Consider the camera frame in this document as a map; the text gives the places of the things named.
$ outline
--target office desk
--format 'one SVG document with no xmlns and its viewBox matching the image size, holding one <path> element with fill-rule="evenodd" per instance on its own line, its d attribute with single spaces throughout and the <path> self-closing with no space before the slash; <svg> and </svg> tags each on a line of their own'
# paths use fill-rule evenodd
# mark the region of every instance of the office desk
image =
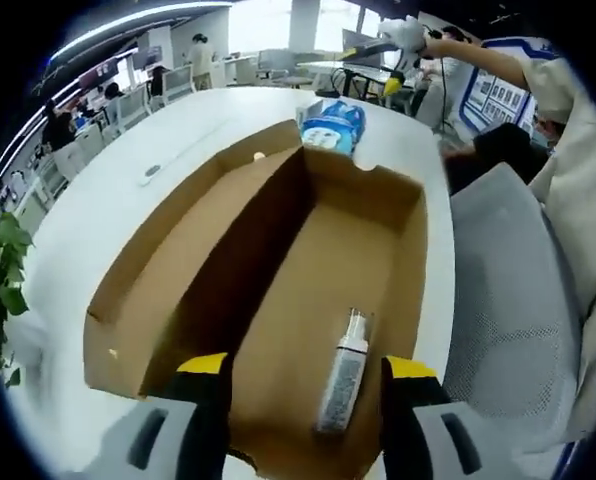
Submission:
<svg viewBox="0 0 596 480">
<path fill-rule="evenodd" d="M 27 302 L 47 322 L 51 351 L 43 366 L 51 390 L 48 431 L 60 439 L 52 458 L 82 468 L 104 431 L 133 405 L 89 389 L 83 380 L 85 310 L 123 246 L 151 211 L 216 152 L 247 135 L 293 118 L 314 93 L 242 87 L 188 95 L 140 122 L 105 148 L 58 199 L 25 261 Z M 377 163 L 422 183 L 428 249 L 414 358 L 445 373 L 454 305 L 454 244 L 447 185 L 431 130 L 396 112 L 360 103 L 367 127 L 354 162 Z M 144 172 L 161 170 L 149 182 Z"/>
</svg>

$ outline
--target ceiling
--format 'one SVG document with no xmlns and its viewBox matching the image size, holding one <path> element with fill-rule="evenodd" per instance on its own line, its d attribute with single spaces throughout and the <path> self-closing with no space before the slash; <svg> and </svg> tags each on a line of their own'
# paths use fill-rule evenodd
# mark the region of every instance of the ceiling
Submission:
<svg viewBox="0 0 596 480">
<path fill-rule="evenodd" d="M 35 113 L 44 101 L 73 81 L 90 68 L 106 60 L 121 50 L 135 46 L 140 35 L 159 25 L 175 26 L 198 16 L 209 13 L 216 7 L 194 8 L 175 12 L 165 12 L 148 18 L 137 19 L 108 31 L 88 42 L 74 47 L 53 61 L 39 64 L 38 58 L 47 58 L 47 52 L 56 52 L 72 39 L 80 37 L 99 25 L 163 5 L 181 3 L 182 0 L 100 0 L 81 1 L 73 5 L 71 10 L 51 12 L 58 16 L 55 25 L 62 29 L 35 33 L 34 41 L 39 45 L 30 47 L 42 48 L 42 55 L 35 57 L 35 65 L 27 65 L 23 78 L 28 78 L 27 86 L 22 93 L 20 103 L 10 113 L 6 127 L 0 131 L 0 153 L 22 125 Z M 513 5 L 513 0 L 351 0 L 359 5 L 377 11 L 386 17 L 401 17 L 408 11 L 412 3 L 419 4 L 421 10 L 436 15 L 453 23 L 479 38 L 491 38 L 506 35 L 518 35 L 527 32 L 522 17 Z"/>
</svg>

